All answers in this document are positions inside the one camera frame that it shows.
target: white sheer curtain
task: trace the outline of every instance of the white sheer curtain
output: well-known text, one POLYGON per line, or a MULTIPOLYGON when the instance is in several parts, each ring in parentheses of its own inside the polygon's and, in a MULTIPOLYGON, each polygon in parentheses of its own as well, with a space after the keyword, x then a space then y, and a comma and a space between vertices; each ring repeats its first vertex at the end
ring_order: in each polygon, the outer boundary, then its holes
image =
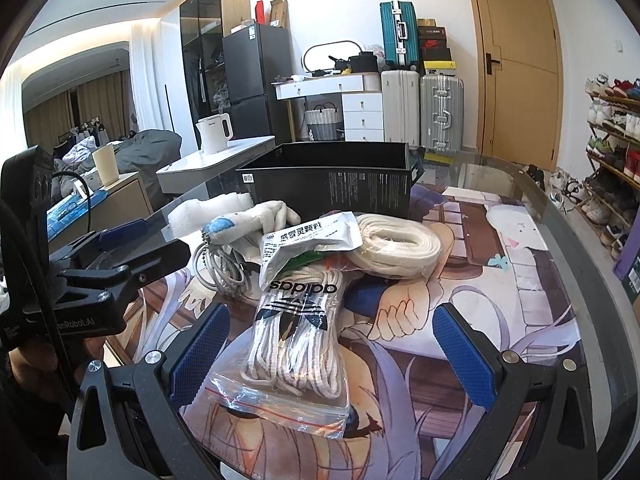
POLYGON ((129 67, 140 131, 164 129, 154 69, 154 33, 158 27, 159 22, 131 26, 129 67))
POLYGON ((27 149, 22 118, 22 67, 13 63, 0 78, 0 166, 27 149))

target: gray blanket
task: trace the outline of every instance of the gray blanket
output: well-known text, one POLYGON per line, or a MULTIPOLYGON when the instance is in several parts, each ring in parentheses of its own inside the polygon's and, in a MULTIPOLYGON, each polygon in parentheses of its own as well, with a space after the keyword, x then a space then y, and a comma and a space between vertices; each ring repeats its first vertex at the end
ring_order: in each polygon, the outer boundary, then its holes
MULTIPOLYGON (((115 145, 116 163, 120 174, 139 171, 146 194, 155 211, 165 203, 156 171, 180 159, 182 138, 168 130, 145 130, 133 139, 124 140, 115 145)), ((94 158, 89 156, 82 161, 76 170, 72 170, 62 160, 55 160, 55 171, 75 171, 83 174, 95 167, 94 158)), ((55 178, 52 186, 52 197, 58 202, 73 191, 73 178, 64 176, 55 178)))

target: refrigerator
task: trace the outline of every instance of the refrigerator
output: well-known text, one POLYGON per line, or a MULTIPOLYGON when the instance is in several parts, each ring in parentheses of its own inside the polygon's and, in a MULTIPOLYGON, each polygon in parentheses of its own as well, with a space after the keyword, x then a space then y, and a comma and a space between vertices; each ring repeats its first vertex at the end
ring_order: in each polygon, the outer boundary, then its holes
POLYGON ((286 102, 276 99, 271 84, 292 73, 289 31, 255 24, 222 43, 234 138, 273 135, 276 145, 291 142, 286 102))

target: green sneaker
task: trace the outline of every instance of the green sneaker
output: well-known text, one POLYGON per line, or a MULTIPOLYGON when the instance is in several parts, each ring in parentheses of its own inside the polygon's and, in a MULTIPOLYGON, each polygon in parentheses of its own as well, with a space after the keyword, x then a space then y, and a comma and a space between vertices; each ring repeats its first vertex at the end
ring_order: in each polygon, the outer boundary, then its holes
POLYGON ((596 147, 593 150, 593 152, 597 156, 600 156, 600 157, 604 158, 605 155, 612 155, 613 154, 613 148, 609 144, 608 140, 599 140, 598 142, 596 142, 596 147))
POLYGON ((596 149, 597 143, 598 143, 598 139, 596 139, 596 137, 594 136, 589 137, 589 142, 587 142, 587 151, 594 152, 594 150, 596 149))

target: anime desk mat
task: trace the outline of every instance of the anime desk mat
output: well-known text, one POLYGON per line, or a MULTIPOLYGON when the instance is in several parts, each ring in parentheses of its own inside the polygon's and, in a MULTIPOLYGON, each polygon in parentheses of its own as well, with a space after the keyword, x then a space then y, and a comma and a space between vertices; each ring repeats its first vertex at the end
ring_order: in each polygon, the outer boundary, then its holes
MULTIPOLYGON (((558 270, 522 203, 455 187, 443 195, 447 201, 435 207, 412 201, 410 214, 441 238, 433 274, 401 281, 364 275, 345 293, 338 333, 357 427, 326 439, 232 413, 207 379, 181 410, 203 446, 257 480, 436 479, 484 413, 433 336, 431 315, 446 301, 501 351, 529 363, 585 363, 558 270)), ((201 238, 184 240, 193 251, 201 238)), ((227 304, 232 317, 222 355, 233 341, 248 344, 257 302, 215 296, 190 268, 146 286, 127 309, 127 329, 110 337, 111 348, 123 362, 137 362, 165 349, 213 301, 227 304)), ((533 407, 525 405, 492 478, 513 464, 533 407)))

